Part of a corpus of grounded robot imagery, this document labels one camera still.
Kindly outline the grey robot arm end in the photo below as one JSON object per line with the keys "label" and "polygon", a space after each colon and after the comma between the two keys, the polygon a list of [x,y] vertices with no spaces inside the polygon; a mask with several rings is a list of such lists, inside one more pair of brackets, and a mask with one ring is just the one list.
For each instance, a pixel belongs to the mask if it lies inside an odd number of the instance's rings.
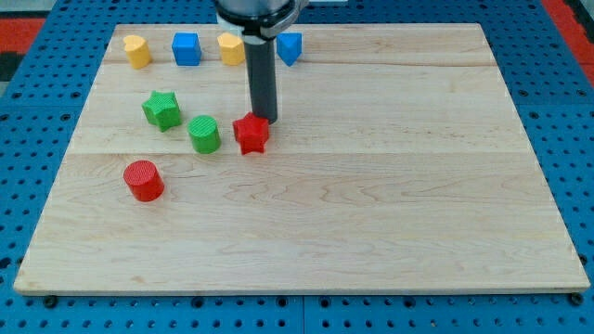
{"label": "grey robot arm end", "polygon": [[286,31],[308,0],[214,0],[217,20],[241,36],[271,40]]}

